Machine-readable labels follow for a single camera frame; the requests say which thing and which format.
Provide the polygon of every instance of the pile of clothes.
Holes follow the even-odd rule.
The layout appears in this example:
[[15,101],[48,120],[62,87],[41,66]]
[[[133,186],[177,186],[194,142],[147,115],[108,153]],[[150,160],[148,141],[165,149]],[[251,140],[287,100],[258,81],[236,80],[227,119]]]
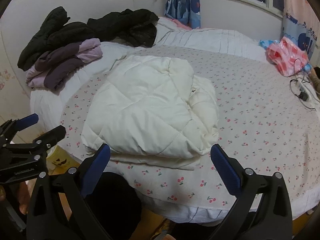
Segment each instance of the pile of clothes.
[[146,9],[126,9],[87,24],[68,20],[62,6],[52,10],[21,52],[18,68],[27,71],[28,86],[58,89],[70,72],[102,56],[100,41],[119,37],[133,47],[152,47],[159,18]]

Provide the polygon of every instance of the curtain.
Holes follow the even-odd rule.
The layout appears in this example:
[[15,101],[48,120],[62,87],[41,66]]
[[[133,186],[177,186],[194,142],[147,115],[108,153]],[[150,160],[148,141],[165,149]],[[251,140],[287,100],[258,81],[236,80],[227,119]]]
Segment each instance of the curtain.
[[167,0],[164,15],[192,29],[200,28],[200,0]]
[[283,35],[305,50],[309,59],[319,31],[320,22],[307,0],[284,0]]

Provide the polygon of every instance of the floral sheet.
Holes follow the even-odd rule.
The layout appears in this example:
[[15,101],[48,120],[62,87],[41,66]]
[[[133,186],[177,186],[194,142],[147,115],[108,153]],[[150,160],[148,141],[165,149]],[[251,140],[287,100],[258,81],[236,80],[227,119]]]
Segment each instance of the floral sheet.
[[[159,46],[136,52],[186,59],[196,75],[210,79],[219,103],[219,141],[225,152],[259,174],[283,174],[293,201],[318,185],[320,125],[290,92],[289,79],[271,64],[209,51]],[[67,135],[59,145],[80,160],[90,156],[80,139],[95,92],[107,73],[93,76],[68,101],[61,116]],[[140,193],[176,204],[228,210],[229,195],[210,156],[194,171],[110,161]]]

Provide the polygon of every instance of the silver rivet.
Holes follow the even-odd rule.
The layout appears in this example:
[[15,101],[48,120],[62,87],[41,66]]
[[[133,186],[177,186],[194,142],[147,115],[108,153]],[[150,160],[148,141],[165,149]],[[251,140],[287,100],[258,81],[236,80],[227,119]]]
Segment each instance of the silver rivet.
[[281,178],[282,178],[282,174],[281,174],[280,172],[276,172],[276,177],[277,177],[278,179],[281,179]]
[[245,169],[245,173],[248,175],[252,175],[253,174],[253,170],[250,168]]
[[69,172],[70,174],[75,174],[76,171],[77,171],[77,168],[75,168],[75,167],[71,167],[71,168],[68,170],[68,172]]
[[40,177],[40,178],[44,178],[46,175],[47,175],[47,174],[46,174],[44,171],[42,171],[42,172],[40,172],[39,177]]

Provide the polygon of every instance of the lavender fabric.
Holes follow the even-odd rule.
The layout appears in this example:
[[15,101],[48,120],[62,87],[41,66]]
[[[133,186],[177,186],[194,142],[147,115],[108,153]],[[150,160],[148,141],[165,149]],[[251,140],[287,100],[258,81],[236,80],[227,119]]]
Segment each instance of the lavender fabric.
[[27,70],[29,87],[57,89],[71,71],[102,56],[99,39],[70,43],[53,52],[43,53]]

